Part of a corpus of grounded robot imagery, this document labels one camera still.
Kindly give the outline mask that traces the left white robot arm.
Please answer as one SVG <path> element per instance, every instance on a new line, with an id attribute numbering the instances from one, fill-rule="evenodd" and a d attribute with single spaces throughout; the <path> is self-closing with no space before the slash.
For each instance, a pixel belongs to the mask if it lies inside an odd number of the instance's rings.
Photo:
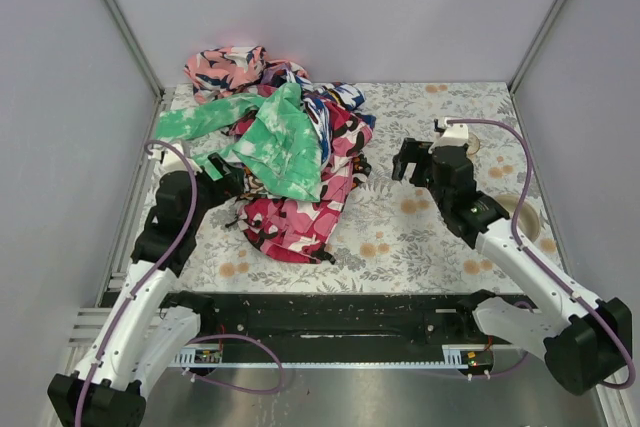
<path id="1" fill-rule="evenodd" d="M 244 173 L 212 154 L 204 168 L 171 160 L 134 243 L 124 285 L 90 349 L 47 395 L 64 426 L 138 426 L 169 364 L 201 332 L 214 332 L 213 304 L 181 293 L 160 325 L 152 321 L 196 247 L 205 214 L 244 189 Z"/>

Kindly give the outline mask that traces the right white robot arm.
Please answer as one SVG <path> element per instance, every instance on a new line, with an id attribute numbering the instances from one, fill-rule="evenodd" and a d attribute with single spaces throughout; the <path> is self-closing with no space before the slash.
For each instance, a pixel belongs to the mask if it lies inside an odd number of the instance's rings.
<path id="1" fill-rule="evenodd" d="M 407 138 L 393 158 L 392 177 L 426 188 L 448 230 L 506 273 L 536 309 L 507 303 L 487 291 L 470 298 L 478 330 L 542 360 L 566 391 L 582 395 L 626 369 L 632 385 L 632 314 L 618 298 L 602 300 L 573 280 L 519 230 L 513 215 L 481 192 L 467 147 Z"/>

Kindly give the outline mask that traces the green tie-dye cloth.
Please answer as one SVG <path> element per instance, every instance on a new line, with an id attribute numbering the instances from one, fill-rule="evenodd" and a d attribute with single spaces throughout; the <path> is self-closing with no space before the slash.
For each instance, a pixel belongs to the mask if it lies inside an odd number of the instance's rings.
<path id="1" fill-rule="evenodd" d="M 322 149 L 301 87 L 285 83 L 265 97 L 239 93 L 195 108 L 161 115 L 154 137 L 173 143 L 205 137 L 256 114 L 239 139 L 217 153 L 228 163 L 241 163 L 276 197 L 317 202 L 321 197 Z"/>

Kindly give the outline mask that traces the blue white patterned cloth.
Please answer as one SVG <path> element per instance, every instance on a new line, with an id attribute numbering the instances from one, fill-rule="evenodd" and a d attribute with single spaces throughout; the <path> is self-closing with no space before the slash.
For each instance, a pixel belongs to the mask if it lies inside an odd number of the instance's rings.
<path id="1" fill-rule="evenodd" d="M 310 80 L 297 74 L 289 74 L 288 80 L 294 80 L 301 87 L 302 106 L 318 136 L 322 167 L 325 167 L 329 161 L 332 153 L 331 142 L 334 136 L 334 128 L 330 122 L 329 103 L 341 107 L 349 114 L 354 114 L 371 129 L 375 127 L 376 117 L 360 112 L 366 97 L 354 85 L 337 82 L 315 87 Z"/>

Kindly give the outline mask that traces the red pink camo cloth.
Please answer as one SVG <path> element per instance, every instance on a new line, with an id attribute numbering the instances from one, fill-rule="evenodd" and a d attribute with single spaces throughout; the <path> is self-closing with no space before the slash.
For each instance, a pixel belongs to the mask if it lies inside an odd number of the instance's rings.
<path id="1" fill-rule="evenodd" d="M 320 200 L 256 198 L 238 209 L 239 229 L 249 243 L 281 262 L 336 262 L 327 250 L 349 194 L 366 183 L 371 165 L 363 153 L 376 118 L 327 101 L 331 156 L 321 172 Z"/>

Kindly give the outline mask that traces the black orange patterned cloth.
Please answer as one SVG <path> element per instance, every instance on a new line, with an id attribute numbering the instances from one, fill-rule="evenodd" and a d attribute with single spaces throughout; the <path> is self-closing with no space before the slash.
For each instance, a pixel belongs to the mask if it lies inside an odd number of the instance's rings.
<path id="1" fill-rule="evenodd" d="M 344 202 L 352 190 L 367 181 L 371 170 L 372 166 L 362 152 L 354 157 L 340 157 L 333 154 L 321 172 L 318 202 L 329 200 Z M 270 192 L 248 167 L 245 167 L 244 171 L 245 191 L 241 195 L 242 199 L 284 197 L 284 194 Z"/>

